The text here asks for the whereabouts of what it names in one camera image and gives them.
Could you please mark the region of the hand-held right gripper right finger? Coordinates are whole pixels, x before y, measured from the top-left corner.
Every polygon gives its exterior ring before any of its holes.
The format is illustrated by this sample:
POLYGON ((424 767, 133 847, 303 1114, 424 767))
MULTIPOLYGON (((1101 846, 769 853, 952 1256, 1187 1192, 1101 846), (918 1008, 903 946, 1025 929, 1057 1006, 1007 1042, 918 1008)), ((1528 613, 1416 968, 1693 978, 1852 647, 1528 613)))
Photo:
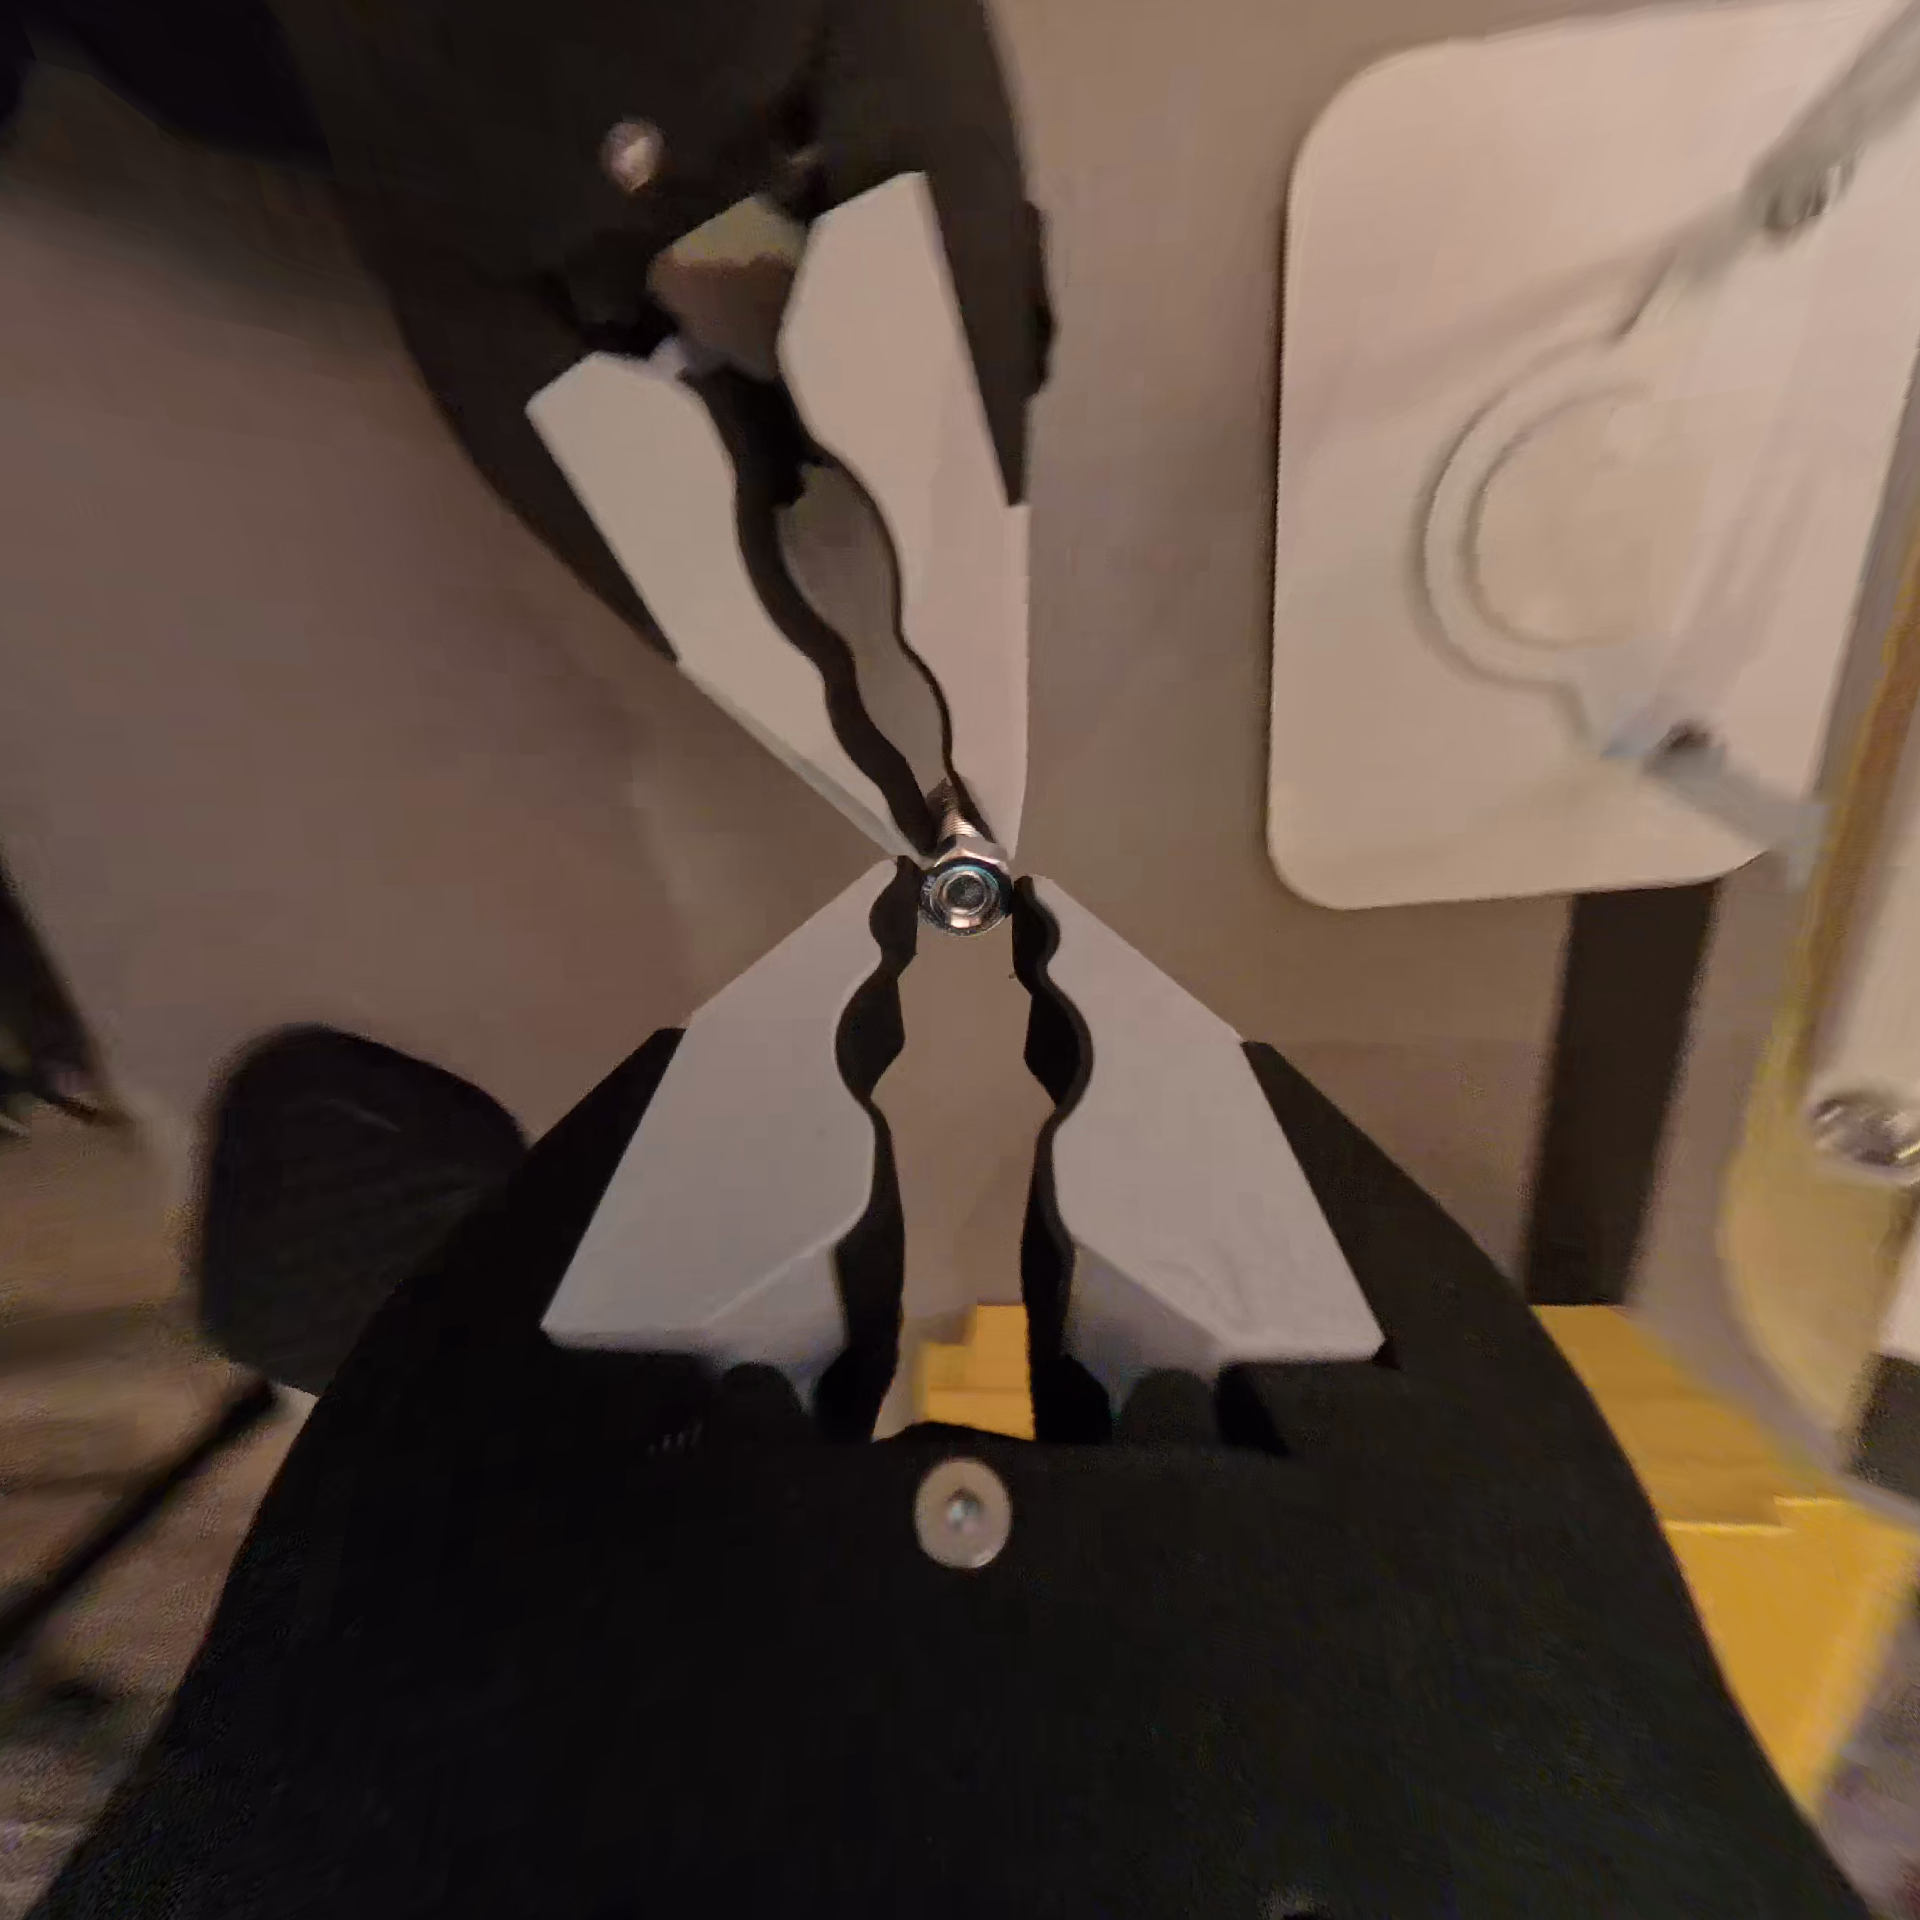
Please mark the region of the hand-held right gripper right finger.
POLYGON ((1022 1226, 1037 1435, 1111 1435, 1151 1375, 1379 1360, 1241 1033, 1053 880, 1016 885, 1014 973, 1052 1104, 1022 1226))

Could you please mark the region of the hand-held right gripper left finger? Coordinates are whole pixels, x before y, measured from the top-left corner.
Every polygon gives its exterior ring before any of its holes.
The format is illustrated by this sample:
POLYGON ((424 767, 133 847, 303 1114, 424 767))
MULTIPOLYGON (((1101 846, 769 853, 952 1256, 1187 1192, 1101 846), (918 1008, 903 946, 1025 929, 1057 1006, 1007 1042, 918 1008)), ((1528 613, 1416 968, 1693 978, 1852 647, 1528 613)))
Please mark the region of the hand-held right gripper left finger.
POLYGON ((896 1375, 905 1222, 875 1087, 920 870, 878 863, 678 1030, 544 1311, 559 1346, 779 1370, 829 1438, 896 1375))

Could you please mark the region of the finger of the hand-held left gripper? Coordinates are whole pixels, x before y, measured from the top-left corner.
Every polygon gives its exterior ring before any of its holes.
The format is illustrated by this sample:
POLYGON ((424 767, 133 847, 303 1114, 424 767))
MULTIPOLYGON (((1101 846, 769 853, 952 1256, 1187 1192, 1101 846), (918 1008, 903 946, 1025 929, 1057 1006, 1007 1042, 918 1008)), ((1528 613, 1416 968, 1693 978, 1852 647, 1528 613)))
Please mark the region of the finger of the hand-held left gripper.
POLYGON ((947 760, 1013 855, 1029 755, 1029 506, 1005 490, 923 174, 808 227, 777 361, 805 430, 880 515, 903 647, 944 702, 947 760))
POLYGON ((856 704, 846 643, 784 569, 765 467, 736 455, 732 370, 704 353, 592 352, 544 383, 526 415, 651 616, 673 664, 880 853, 926 858, 927 815, 891 742, 856 704))

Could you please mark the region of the silver hex bolt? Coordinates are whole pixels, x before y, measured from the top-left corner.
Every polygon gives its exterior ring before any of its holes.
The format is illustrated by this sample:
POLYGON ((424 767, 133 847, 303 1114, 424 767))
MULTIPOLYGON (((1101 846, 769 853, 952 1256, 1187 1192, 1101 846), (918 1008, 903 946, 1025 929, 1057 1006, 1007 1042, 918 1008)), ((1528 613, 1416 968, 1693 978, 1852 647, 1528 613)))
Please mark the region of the silver hex bolt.
POLYGON ((991 838, 956 775, 927 793, 934 847, 920 867, 920 921, 951 936, 975 936, 1003 923, 1014 902, 1014 867, 991 838))

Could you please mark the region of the yellow plastic bin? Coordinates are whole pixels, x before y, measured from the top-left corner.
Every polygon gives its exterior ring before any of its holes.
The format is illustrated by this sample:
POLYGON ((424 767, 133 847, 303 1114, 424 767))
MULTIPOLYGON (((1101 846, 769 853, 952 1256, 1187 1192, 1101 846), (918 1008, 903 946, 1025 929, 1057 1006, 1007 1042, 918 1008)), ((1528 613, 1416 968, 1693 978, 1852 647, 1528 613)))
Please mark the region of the yellow plastic bin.
POLYGON ((1637 1471, 1766 1757, 1868 1899, 1915 1913, 1915 1529, 1799 1462, 1619 1307, 1537 1319, 1637 1471))

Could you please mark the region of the clear acrylic foot plate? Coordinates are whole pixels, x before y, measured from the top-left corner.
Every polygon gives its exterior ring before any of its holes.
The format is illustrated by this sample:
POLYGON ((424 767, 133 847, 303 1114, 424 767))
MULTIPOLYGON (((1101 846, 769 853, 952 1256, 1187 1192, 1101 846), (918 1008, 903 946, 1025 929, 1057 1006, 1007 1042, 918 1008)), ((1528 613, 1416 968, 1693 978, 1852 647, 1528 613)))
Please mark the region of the clear acrylic foot plate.
POLYGON ((1431 479, 1419 563, 1439 640, 1485 679, 1547 687, 1600 758, 1619 726, 1693 719, 1742 763, 1723 698, 1833 490, 1796 417, 1817 264, 1792 259, 1828 245, 1833 209, 1615 343, 1657 256, 1619 319, 1487 400, 1431 479))

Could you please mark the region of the clear acrylic support leg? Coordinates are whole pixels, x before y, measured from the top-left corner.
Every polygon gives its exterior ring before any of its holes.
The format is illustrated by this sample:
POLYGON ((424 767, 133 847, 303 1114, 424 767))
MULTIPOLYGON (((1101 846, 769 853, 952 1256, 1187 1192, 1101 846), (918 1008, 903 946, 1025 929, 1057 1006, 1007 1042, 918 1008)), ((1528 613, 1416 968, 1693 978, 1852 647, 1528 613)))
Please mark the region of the clear acrylic support leg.
POLYGON ((1751 248, 1784 245, 1847 192, 1859 163, 1895 137, 1917 104, 1917 5, 1887 15, 1855 56, 1792 118, 1736 192, 1681 227, 1624 309, 1623 343, 1702 296, 1751 248))

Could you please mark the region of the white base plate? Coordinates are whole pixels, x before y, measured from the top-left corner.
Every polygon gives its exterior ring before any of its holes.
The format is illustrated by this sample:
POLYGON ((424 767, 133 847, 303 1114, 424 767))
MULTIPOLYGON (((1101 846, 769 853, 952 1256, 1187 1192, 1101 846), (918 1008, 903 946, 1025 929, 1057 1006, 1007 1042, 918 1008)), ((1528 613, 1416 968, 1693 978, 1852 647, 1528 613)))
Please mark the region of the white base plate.
POLYGON ((1333 909, 1661 889, 1759 846, 1462 663, 1419 515, 1496 382, 1580 345, 1891 5, 1561 15, 1405 47, 1286 184, 1267 847, 1333 909))

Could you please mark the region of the silver frame screw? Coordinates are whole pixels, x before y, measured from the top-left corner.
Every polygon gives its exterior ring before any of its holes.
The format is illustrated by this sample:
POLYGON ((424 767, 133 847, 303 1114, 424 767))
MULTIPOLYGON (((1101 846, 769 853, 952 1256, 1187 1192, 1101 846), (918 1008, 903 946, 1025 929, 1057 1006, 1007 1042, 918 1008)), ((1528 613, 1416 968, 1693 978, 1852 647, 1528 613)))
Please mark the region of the silver frame screw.
POLYGON ((1917 1184, 1917 1105, 1871 1087, 1833 1089, 1808 1104, 1812 1149, 1852 1177, 1917 1184))

